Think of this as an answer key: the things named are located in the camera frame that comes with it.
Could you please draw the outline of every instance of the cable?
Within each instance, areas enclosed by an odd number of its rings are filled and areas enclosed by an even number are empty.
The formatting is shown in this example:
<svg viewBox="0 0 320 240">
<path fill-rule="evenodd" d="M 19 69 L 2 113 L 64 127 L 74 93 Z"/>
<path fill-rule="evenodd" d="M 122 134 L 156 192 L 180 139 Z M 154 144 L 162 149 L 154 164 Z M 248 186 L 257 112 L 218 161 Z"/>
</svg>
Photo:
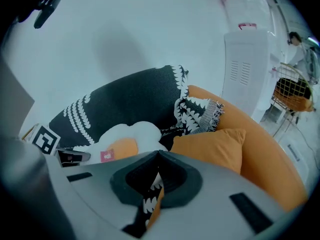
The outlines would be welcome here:
<svg viewBox="0 0 320 240">
<path fill-rule="evenodd" d="M 305 144 L 308 146 L 309 149 L 312 150 L 313 159 L 314 159 L 314 162 L 315 162 L 315 166 L 316 166 L 316 168 L 320 171 L 320 168 L 318 167 L 318 163 L 317 163 L 317 159 L 316 159 L 316 152 L 313 150 L 312 147 L 309 146 L 309 144 L 308 144 L 308 142 L 307 142 L 307 139 L 306 139 L 306 137 L 304 136 L 304 134 L 302 133 L 302 131 L 301 131 L 296 125 L 294 125 L 294 124 L 292 123 L 292 121 L 289 121 L 289 123 L 292 124 L 292 125 L 301 133 L 301 135 L 302 135 L 302 137 L 303 137 L 303 139 L 304 139 Z"/>
</svg>

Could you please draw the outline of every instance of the black rectangular strip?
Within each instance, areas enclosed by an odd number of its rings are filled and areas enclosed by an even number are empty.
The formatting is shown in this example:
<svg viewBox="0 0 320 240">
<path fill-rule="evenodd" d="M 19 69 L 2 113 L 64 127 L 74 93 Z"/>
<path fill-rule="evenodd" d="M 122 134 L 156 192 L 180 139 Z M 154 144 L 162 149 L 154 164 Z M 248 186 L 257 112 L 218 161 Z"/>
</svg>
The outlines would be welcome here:
<svg viewBox="0 0 320 240">
<path fill-rule="evenodd" d="M 91 176 L 92 174 L 90 172 L 83 172 L 83 173 L 67 176 L 66 178 L 68 179 L 69 182 L 75 182 L 75 181 L 83 180 L 85 178 L 89 178 Z"/>
<path fill-rule="evenodd" d="M 229 197 L 256 234 L 272 225 L 272 221 L 244 193 Z"/>
</svg>

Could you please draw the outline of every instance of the sofa armrest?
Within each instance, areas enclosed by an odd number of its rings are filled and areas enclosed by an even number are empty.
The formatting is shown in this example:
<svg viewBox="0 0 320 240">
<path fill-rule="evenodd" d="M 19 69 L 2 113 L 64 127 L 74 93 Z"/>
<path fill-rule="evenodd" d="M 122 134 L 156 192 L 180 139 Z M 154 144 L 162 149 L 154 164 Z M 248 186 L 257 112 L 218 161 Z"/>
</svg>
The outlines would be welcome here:
<svg viewBox="0 0 320 240">
<path fill-rule="evenodd" d="M 247 114 L 222 98 L 194 85 L 189 96 L 224 104 L 217 130 L 246 130 L 242 146 L 241 175 L 265 190 L 286 210 L 304 204 L 307 192 L 293 163 L 279 144 Z"/>
</svg>

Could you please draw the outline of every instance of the air vent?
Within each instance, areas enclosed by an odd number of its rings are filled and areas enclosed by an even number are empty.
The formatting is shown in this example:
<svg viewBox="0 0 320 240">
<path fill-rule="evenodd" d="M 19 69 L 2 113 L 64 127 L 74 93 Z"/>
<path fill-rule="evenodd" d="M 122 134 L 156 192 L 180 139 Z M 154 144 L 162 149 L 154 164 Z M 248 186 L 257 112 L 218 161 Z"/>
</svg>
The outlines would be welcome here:
<svg viewBox="0 0 320 240">
<path fill-rule="evenodd" d="M 239 63 L 237 61 L 231 61 L 230 80 L 237 81 Z"/>
<path fill-rule="evenodd" d="M 251 64 L 243 62 L 240 83 L 247 86 L 249 83 Z"/>
</svg>

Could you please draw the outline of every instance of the person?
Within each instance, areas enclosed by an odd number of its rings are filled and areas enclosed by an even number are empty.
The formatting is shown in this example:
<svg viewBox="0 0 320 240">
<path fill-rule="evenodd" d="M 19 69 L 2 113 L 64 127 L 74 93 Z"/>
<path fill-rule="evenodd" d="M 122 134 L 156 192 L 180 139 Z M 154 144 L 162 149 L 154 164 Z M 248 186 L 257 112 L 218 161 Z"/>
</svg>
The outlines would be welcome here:
<svg viewBox="0 0 320 240">
<path fill-rule="evenodd" d="M 297 32 L 289 33 L 290 44 L 297 47 L 296 53 L 288 63 L 299 70 L 305 80 L 310 81 L 310 76 L 307 71 L 307 50 L 302 44 L 302 39 Z"/>
</svg>

